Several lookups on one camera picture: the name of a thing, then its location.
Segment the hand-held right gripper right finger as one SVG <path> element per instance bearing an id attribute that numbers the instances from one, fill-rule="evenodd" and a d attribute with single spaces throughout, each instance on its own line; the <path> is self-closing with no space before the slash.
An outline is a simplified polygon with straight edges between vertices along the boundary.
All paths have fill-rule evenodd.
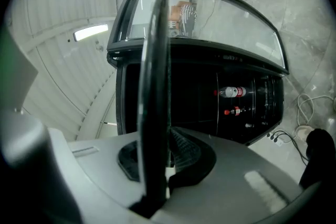
<path id="1" fill-rule="evenodd" d="M 197 185 L 173 190 L 151 218 L 154 223 L 289 223 L 320 188 L 302 189 L 288 174 L 247 146 L 178 128 L 216 154 L 210 173 Z"/>

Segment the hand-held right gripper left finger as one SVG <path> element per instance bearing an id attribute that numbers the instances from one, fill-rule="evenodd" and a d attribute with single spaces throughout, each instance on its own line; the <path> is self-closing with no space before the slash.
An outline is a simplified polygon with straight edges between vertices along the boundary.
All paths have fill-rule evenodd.
<path id="1" fill-rule="evenodd" d="M 84 183 L 95 186 L 123 207 L 140 200 L 141 183 L 128 179 L 118 164 L 120 149 L 136 142 L 138 133 L 74 142 L 67 142 L 58 129 L 50 128 L 49 134 L 60 171 L 80 191 L 86 191 Z"/>

